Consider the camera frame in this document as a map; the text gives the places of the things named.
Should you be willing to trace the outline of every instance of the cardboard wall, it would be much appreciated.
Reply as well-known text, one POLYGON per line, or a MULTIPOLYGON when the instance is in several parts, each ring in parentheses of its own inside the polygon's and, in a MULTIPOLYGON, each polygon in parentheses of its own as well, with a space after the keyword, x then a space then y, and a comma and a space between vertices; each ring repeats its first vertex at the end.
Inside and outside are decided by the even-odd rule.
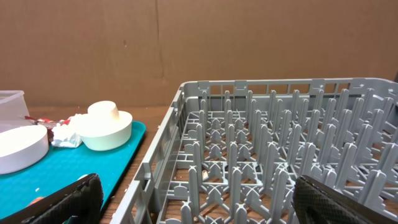
POLYGON ((29 105, 167 105, 189 80, 398 71, 398 1, 0 1, 0 89, 29 105))

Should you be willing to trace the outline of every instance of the wooden table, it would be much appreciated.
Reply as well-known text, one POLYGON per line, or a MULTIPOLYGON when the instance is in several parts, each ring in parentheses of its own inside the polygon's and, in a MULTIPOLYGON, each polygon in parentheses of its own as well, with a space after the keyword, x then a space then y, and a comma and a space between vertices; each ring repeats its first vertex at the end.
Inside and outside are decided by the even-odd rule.
MULTIPOLYGON (((145 153, 148 150, 150 143, 152 142, 158 125, 161 124, 168 106, 153 106, 153 107, 127 107, 119 108, 119 110, 127 111, 132 114, 133 120, 143 122, 146 127, 146 136, 138 150, 136 157, 134 158, 126 175, 123 177, 121 184, 119 185, 114 197, 109 200, 109 205, 105 210, 105 213, 100 221, 100 223, 109 223, 112 219, 113 213, 118 208, 120 201, 124 196, 124 190, 128 188, 132 178, 137 172, 137 169, 144 158, 145 153)), ((76 113, 86 113, 87 107, 53 107, 53 106, 43 106, 43 107, 30 107, 29 113, 35 118, 48 118, 53 120, 67 119, 76 113)))

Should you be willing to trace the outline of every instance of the dish rack wall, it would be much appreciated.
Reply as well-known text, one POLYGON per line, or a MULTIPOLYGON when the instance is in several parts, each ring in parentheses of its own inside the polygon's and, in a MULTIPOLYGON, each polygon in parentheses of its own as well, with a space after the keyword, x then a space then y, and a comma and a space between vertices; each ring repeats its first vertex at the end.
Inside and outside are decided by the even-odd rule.
POLYGON ((298 223, 303 174, 398 220, 397 94, 378 78, 186 82, 111 223, 298 223))

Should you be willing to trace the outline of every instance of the dish rack grid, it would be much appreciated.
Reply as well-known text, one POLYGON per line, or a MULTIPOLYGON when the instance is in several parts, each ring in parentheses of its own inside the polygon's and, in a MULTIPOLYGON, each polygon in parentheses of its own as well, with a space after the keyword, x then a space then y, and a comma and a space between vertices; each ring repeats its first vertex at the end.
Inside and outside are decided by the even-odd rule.
POLYGON ((183 83, 111 223, 298 223, 300 175, 398 221, 397 95, 378 78, 183 83))

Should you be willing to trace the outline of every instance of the debris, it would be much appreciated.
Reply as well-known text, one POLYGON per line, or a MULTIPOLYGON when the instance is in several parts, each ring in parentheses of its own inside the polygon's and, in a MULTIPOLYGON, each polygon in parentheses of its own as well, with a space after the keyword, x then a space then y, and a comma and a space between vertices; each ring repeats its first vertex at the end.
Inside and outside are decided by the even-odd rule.
POLYGON ((203 179, 207 178, 209 176, 209 173, 207 172, 207 170, 203 170, 201 172, 201 176, 203 177, 203 179))

